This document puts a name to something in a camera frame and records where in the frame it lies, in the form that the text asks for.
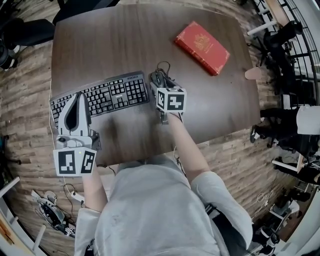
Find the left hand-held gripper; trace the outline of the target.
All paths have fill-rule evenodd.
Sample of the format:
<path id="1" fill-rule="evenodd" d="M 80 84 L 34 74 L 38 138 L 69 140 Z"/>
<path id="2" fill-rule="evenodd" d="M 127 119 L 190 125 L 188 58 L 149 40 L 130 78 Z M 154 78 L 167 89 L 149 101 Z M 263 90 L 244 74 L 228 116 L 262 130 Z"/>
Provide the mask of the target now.
<path id="1" fill-rule="evenodd" d="M 53 159 L 56 174 L 61 177 L 82 177 L 92 174 L 97 152 L 101 150 L 100 135 L 90 131 L 91 114 L 85 94 L 77 92 L 65 104 L 58 118 L 59 132 Z"/>

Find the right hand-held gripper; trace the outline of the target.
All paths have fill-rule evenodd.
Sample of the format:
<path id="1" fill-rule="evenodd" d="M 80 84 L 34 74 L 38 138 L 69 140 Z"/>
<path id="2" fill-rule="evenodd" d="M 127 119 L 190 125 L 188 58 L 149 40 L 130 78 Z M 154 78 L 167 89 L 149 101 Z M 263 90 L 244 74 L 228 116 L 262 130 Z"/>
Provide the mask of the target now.
<path id="1" fill-rule="evenodd" d="M 168 114 L 177 116 L 183 122 L 183 113 L 186 111 L 187 91 L 180 88 L 174 80 L 164 78 L 164 87 L 158 87 L 152 81 L 149 82 L 150 90 L 155 99 L 155 106 L 160 111 L 162 125 L 167 125 Z"/>

